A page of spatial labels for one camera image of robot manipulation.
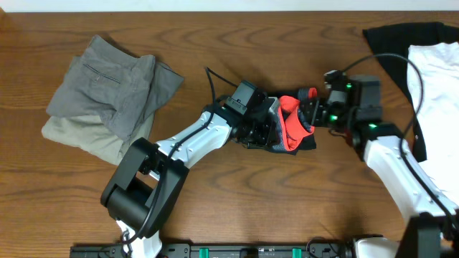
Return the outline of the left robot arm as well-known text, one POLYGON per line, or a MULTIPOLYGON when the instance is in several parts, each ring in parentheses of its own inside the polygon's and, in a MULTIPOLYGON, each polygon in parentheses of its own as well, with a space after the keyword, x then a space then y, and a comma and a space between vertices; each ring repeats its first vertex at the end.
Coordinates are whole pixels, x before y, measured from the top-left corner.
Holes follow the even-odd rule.
POLYGON ((189 170, 229 140, 264 148, 275 129, 279 100, 248 81, 233 95, 213 100, 199 119, 166 140, 136 140, 124 155, 101 197, 121 229, 121 243, 107 257, 156 257, 159 231, 169 218, 189 170))

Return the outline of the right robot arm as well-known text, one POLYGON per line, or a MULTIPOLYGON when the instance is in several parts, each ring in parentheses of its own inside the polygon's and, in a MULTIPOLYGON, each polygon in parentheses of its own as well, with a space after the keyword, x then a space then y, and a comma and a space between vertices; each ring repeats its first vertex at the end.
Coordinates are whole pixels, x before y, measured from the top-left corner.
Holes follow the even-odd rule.
POLYGON ((399 241, 358 236, 340 257, 457 257, 458 205, 424 172, 400 129, 382 120, 380 81, 370 75, 324 75, 327 97, 312 97, 301 112, 316 127, 342 134, 380 178, 399 209, 406 229, 399 241))

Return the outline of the black leggings with red waistband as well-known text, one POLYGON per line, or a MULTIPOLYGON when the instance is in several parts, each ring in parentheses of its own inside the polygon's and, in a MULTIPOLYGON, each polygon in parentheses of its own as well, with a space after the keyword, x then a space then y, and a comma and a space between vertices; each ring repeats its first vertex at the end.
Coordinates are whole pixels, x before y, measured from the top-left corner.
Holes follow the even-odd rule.
POLYGON ((276 97, 279 106, 275 109, 275 142, 265 148, 271 153, 295 155, 298 151, 316 149, 315 127, 308 122, 301 111, 301 105, 318 95, 315 87, 297 90, 271 92, 269 97, 276 97))

